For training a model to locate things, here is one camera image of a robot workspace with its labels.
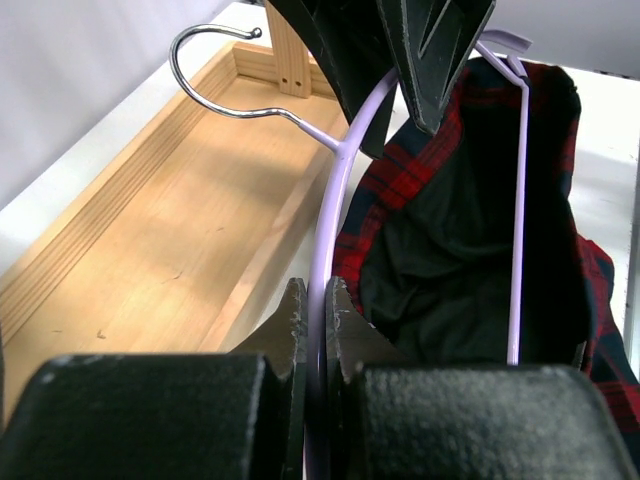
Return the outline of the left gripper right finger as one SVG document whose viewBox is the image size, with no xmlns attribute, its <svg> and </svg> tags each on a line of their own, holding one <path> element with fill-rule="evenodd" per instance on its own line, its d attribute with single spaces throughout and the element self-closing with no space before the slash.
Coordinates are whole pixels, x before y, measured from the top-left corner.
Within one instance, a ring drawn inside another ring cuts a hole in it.
<svg viewBox="0 0 640 480">
<path fill-rule="evenodd" d="M 326 290 L 335 479 L 631 479 L 605 400 L 574 368 L 411 363 Z"/>
</svg>

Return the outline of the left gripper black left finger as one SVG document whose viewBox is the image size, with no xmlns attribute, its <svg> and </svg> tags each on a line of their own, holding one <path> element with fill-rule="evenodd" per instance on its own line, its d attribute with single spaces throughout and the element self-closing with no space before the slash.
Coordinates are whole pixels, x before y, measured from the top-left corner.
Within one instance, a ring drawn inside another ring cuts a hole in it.
<svg viewBox="0 0 640 480">
<path fill-rule="evenodd" d="M 64 355 L 27 383 L 5 479 L 299 479 L 307 291 L 226 354 Z"/>
</svg>

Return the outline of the purple plastic hanger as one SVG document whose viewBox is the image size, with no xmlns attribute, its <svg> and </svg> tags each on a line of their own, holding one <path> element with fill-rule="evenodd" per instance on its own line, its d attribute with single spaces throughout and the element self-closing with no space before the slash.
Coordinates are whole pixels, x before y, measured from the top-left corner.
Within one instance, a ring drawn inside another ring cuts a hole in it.
<svg viewBox="0 0 640 480">
<path fill-rule="evenodd" d="M 294 113 L 270 107 L 254 110 L 236 110 L 216 104 L 200 95 L 189 83 L 179 66 L 178 52 L 184 41 L 203 33 L 230 35 L 251 40 L 261 36 L 254 28 L 243 31 L 216 24 L 199 24 L 180 32 L 172 41 L 169 64 L 173 76 L 183 91 L 196 103 L 226 117 L 236 119 L 280 116 L 293 122 L 299 129 L 326 146 L 335 155 L 335 162 L 327 182 L 315 229 L 315 244 L 310 266 L 308 286 L 308 337 L 307 374 L 305 398 L 304 465 L 309 479 L 327 479 L 330 476 L 329 435 L 326 429 L 327 349 L 325 296 L 332 271 L 335 238 L 339 216 L 345 197 L 356 152 L 364 138 L 365 129 L 386 95 L 398 82 L 396 71 L 390 70 L 369 94 L 341 140 L 316 128 Z M 519 59 L 532 40 L 521 35 L 499 29 L 486 29 L 475 44 L 480 55 L 509 82 L 522 90 L 516 180 L 513 258 L 511 272 L 511 298 L 506 359 L 516 365 L 520 359 L 521 338 L 521 288 L 523 270 L 523 241 L 525 219 L 526 157 L 528 141 L 529 93 L 528 74 Z"/>
</svg>

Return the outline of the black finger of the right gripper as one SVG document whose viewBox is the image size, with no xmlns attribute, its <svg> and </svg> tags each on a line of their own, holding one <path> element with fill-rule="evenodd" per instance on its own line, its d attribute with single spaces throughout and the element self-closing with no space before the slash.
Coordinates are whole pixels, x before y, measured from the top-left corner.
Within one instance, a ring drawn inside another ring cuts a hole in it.
<svg viewBox="0 0 640 480">
<path fill-rule="evenodd" d="M 435 134 L 455 83 L 496 2 L 388 0 L 377 3 L 413 122 Z"/>
</svg>

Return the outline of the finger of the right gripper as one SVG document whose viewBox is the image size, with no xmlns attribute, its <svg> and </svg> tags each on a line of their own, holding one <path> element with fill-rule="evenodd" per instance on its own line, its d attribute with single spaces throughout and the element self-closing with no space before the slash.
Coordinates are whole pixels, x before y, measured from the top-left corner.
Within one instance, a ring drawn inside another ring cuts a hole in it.
<svg viewBox="0 0 640 480">
<path fill-rule="evenodd" d="M 393 60 L 370 0 L 273 0 L 318 63 L 352 122 Z"/>
</svg>

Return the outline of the red plaid skirt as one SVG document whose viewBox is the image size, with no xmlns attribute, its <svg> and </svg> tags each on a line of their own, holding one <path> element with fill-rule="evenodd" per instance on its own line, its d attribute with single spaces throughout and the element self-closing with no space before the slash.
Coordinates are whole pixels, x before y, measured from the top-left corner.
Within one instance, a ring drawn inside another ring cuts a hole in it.
<svg viewBox="0 0 640 480">
<path fill-rule="evenodd" d="M 639 383 L 610 300 L 611 258 L 577 230 L 569 203 L 581 114 L 560 67 L 530 84 L 520 359 L 581 370 L 632 452 Z M 504 363 L 520 89 L 470 60 L 438 132 L 406 122 L 364 173 L 337 237 L 333 272 L 356 308 L 424 364 Z"/>
</svg>

